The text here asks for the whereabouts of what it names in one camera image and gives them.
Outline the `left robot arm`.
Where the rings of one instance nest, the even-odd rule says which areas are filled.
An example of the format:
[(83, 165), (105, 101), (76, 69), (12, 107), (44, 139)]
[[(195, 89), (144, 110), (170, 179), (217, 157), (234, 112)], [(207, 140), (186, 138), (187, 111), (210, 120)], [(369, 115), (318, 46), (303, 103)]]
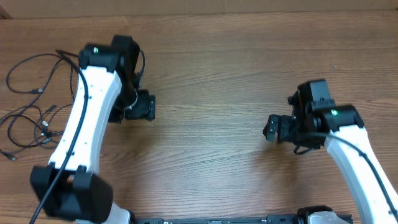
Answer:
[(30, 174), (38, 212), (76, 223), (136, 221), (98, 173), (109, 123), (155, 118), (155, 96), (141, 88), (143, 73), (136, 70), (143, 59), (132, 37), (115, 35), (109, 45), (87, 44), (71, 63), (78, 88), (67, 125), (48, 164)]

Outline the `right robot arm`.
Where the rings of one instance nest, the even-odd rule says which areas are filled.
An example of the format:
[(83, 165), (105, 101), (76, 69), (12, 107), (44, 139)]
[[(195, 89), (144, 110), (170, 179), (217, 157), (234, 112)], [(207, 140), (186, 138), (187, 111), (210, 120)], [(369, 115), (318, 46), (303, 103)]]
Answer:
[(269, 116), (268, 141), (292, 143), (296, 155), (325, 147), (342, 173), (363, 223), (397, 223), (397, 192), (382, 169), (358, 110), (336, 105), (326, 80), (300, 84), (292, 114)]

